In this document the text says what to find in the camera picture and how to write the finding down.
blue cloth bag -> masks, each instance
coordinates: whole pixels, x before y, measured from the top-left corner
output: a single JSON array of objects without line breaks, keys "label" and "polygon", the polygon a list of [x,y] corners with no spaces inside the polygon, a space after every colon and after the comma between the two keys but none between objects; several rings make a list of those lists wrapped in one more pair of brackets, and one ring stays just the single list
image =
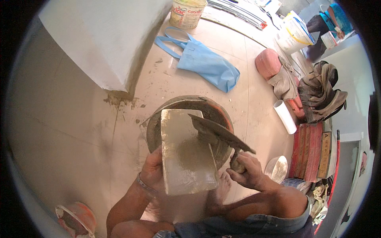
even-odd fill
[{"label": "blue cloth bag", "polygon": [[[167,29],[180,30],[175,27],[167,27],[165,29],[165,35],[167,37],[157,36],[155,43],[173,57],[180,59],[177,68],[198,73],[204,79],[208,80],[214,86],[226,93],[236,85],[240,72],[236,67],[229,63],[229,61],[211,51],[203,43],[197,41],[188,33],[188,42],[182,42],[168,35],[166,33]],[[163,41],[173,42],[183,48],[184,51],[182,52],[182,55],[180,56],[168,48]]]}]

blue shorts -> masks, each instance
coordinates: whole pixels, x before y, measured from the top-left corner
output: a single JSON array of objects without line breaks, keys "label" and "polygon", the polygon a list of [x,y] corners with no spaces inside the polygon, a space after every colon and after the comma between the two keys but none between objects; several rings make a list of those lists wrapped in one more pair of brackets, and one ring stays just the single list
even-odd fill
[{"label": "blue shorts", "polygon": [[310,213],[310,200],[302,215],[295,218],[279,218],[254,214],[244,221],[232,222],[223,217],[208,217],[200,222],[174,224],[175,232],[159,231],[154,238],[211,238],[224,235],[290,234],[301,229]]}]

pvc pipe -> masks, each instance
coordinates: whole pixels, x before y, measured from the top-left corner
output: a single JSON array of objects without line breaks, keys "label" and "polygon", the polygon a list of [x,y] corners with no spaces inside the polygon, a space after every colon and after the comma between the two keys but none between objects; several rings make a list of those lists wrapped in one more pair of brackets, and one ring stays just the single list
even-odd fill
[{"label": "pvc pipe", "polygon": [[274,109],[278,113],[278,116],[283,122],[287,132],[291,135],[296,132],[295,122],[291,117],[290,112],[288,111],[283,100],[278,100],[274,103]]}]

red pole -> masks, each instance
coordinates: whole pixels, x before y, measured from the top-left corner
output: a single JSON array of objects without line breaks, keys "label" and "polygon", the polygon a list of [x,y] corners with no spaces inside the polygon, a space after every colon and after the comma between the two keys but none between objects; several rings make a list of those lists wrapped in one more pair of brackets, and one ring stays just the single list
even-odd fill
[{"label": "red pole", "polygon": [[[335,190],[337,174],[339,172],[339,159],[340,159],[340,131],[339,130],[337,130],[337,150],[336,151],[337,151],[337,155],[336,155],[335,175],[333,177],[332,189],[331,189],[330,197],[328,198],[328,201],[327,201],[327,207],[330,206],[332,195],[333,195],[333,191]],[[319,223],[319,225],[316,227],[316,230],[315,230],[315,233],[314,233],[315,235],[316,235],[317,231],[319,230],[319,227],[320,227],[320,225],[322,223],[323,223],[323,221],[321,221]]]}]

worker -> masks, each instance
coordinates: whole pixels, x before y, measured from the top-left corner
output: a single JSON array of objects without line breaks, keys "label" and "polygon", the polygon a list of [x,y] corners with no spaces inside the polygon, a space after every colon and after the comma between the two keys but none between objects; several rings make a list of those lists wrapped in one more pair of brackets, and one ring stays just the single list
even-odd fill
[{"label": "worker", "polygon": [[[260,162],[240,152],[237,161],[246,171],[228,168],[219,173],[218,188],[208,192],[205,211],[199,222],[170,224],[140,220],[156,193],[164,189],[161,148],[149,154],[137,179],[107,217],[108,238],[175,237],[313,237],[308,197],[293,187],[284,187],[264,175]],[[223,204],[231,179],[260,191],[240,201]]]},{"label": "worker", "polygon": [[307,23],[307,30],[309,33],[320,32],[317,42],[309,45],[307,50],[307,60],[316,62],[327,49],[321,38],[323,34],[331,31],[334,37],[344,39],[346,34],[353,31],[353,27],[341,7],[333,3],[327,11],[321,11],[319,15],[312,17]]}]

